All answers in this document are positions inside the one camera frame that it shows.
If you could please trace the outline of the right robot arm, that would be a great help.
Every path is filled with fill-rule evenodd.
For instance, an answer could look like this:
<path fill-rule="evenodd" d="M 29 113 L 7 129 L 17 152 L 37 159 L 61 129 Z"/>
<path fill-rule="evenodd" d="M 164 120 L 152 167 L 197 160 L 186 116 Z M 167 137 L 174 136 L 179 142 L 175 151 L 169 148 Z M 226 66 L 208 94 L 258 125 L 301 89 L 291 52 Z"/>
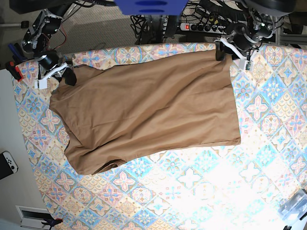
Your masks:
<path fill-rule="evenodd" d="M 71 5 L 65 3 L 43 9 L 22 40 L 24 52 L 32 53 L 38 63 L 38 77 L 34 81 L 36 89 L 46 89 L 48 79 L 51 77 L 58 81 L 64 80 L 64 83 L 70 86 L 74 86 L 77 82 L 72 62 L 65 62 L 59 57 L 56 49 L 49 46 L 52 35 L 60 30 L 64 15 Z"/>

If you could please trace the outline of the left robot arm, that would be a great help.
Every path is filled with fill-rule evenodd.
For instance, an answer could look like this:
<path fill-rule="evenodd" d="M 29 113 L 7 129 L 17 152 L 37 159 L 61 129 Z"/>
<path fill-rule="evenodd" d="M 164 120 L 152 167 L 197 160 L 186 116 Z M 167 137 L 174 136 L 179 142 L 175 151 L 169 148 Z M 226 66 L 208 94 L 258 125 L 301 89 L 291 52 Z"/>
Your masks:
<path fill-rule="evenodd" d="M 227 54 L 239 60 L 242 70 L 249 70 L 252 58 L 259 51 L 263 39 L 273 37 L 278 20 L 294 12 L 295 0 L 240 0 L 246 22 L 231 22 L 226 35 L 215 40 L 215 58 L 221 61 Z"/>

